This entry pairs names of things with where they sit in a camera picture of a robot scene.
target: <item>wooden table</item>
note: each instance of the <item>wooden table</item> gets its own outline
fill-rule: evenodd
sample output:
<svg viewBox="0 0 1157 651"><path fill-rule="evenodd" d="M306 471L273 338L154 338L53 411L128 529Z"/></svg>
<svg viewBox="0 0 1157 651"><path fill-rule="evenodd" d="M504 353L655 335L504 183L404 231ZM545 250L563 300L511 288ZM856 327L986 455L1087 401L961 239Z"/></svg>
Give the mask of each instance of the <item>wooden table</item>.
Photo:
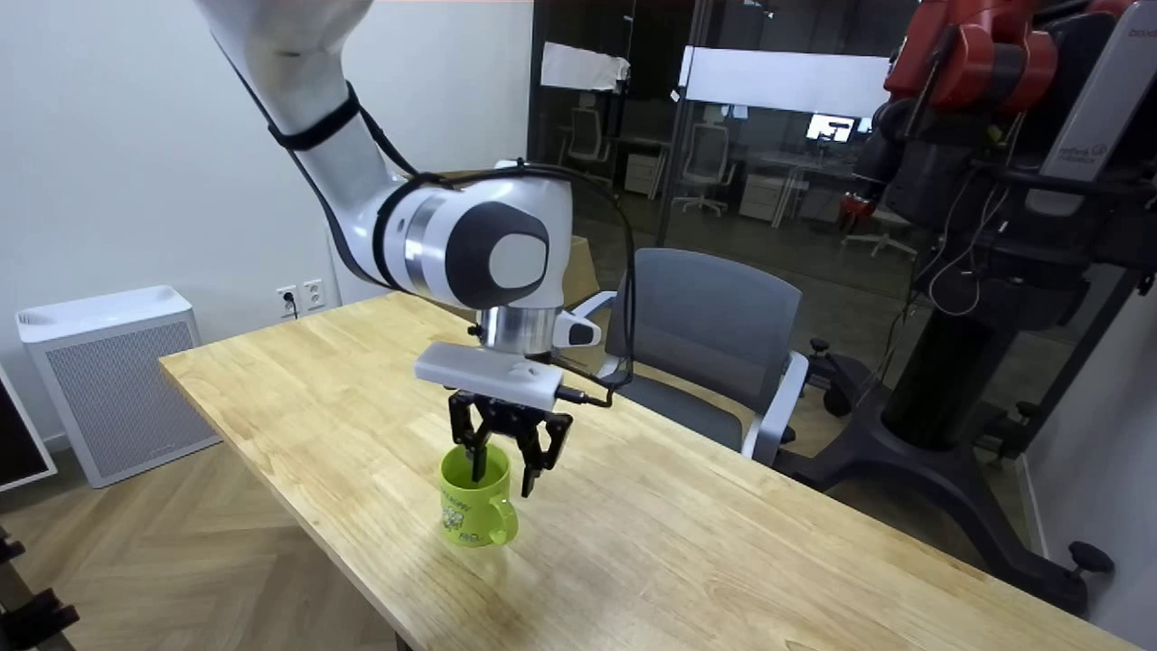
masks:
<svg viewBox="0 0 1157 651"><path fill-rule="evenodd" d="M571 408L505 550L452 550L433 338L464 321L385 295L164 360L412 648L1119 648L628 401Z"/></svg>

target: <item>gray office chair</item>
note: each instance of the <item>gray office chair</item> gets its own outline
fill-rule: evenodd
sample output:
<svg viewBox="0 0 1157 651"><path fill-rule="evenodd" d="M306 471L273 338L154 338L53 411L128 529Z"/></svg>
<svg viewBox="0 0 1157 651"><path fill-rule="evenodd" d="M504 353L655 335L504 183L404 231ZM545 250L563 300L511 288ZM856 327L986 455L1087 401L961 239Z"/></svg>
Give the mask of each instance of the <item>gray office chair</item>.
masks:
<svg viewBox="0 0 1157 651"><path fill-rule="evenodd" d="M692 151L682 157L682 188L674 204L681 210L708 210L715 218L728 213L724 202L708 197L711 188L732 183L732 132L718 121L696 121Z"/></svg>
<svg viewBox="0 0 1157 651"><path fill-rule="evenodd" d="M608 288L579 303L579 313L610 312L604 384L627 376L627 300ZM792 352L799 288L747 265L692 250L635 254L632 356L715 390L757 411L738 417L704 403L658 378L628 378L627 397L681 420L682 427L771 462L805 384L805 353Z"/></svg>

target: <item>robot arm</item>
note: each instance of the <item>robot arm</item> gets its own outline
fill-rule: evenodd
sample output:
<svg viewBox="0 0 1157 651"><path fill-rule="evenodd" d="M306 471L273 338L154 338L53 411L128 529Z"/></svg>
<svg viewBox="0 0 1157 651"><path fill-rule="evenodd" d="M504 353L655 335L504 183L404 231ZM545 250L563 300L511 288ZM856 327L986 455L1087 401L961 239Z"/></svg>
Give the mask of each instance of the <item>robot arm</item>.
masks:
<svg viewBox="0 0 1157 651"><path fill-rule="evenodd" d="M317 192L341 261L381 285L475 307L485 347L541 353L596 332L557 319L571 254L563 182L400 182L342 79L368 0L198 0L217 45Z"/></svg>
<svg viewBox="0 0 1157 651"><path fill-rule="evenodd" d="M1035 7L1039 0L921 0L915 7L887 77L893 102L875 113L870 145L856 157L863 188L841 197L841 218L875 210L925 109L1017 116L1045 96L1055 45L1035 30Z"/></svg>
<svg viewBox="0 0 1157 651"><path fill-rule="evenodd" d="M368 0L198 0L198 7L274 141L317 192L342 265L368 282L477 312L481 347L433 343L417 376L456 390L452 440L475 460L475 477L485 475L489 432L517 436L527 495L557 462L571 427L571 417L549 411L552 401L591 401L559 384L559 368L527 353L602 335L594 321L559 312L571 254L569 182L517 165L446 188L409 171L362 113L341 66L341 45Z"/></svg>

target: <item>black equipment stand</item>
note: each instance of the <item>black equipment stand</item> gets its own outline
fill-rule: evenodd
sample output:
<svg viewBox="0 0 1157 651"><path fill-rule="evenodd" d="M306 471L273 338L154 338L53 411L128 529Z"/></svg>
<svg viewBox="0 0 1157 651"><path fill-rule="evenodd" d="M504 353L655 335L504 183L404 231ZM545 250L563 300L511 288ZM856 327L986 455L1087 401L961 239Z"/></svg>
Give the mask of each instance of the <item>black equipment stand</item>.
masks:
<svg viewBox="0 0 1157 651"><path fill-rule="evenodd" d="M832 489L853 475L902 481L947 511L994 576L1085 613L1087 591L1080 572L1098 572L1110 560L1085 543L1074 547L1079 567L1031 553L959 431L1011 338L1017 326L998 327L935 312L897 390L861 388L870 394L850 397L861 403L853 421L814 460L776 455L776 471L810 489Z"/></svg>
<svg viewBox="0 0 1157 651"><path fill-rule="evenodd" d="M0 529L0 651L71 651L65 630L78 622L77 607L53 589L34 591L11 567L23 553L24 547Z"/></svg>

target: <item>power outlet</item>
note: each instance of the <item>power outlet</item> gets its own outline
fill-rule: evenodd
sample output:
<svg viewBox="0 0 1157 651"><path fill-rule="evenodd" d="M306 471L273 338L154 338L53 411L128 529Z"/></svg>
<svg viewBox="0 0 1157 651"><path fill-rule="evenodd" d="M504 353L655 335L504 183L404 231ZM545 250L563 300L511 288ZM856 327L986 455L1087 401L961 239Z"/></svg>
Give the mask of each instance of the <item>power outlet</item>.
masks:
<svg viewBox="0 0 1157 651"><path fill-rule="evenodd" d="M295 285L280 285L280 307L283 307L283 319L299 313Z"/></svg>
<svg viewBox="0 0 1157 651"><path fill-rule="evenodd" d="M322 312L327 307L322 277L299 282L299 307L304 312Z"/></svg>

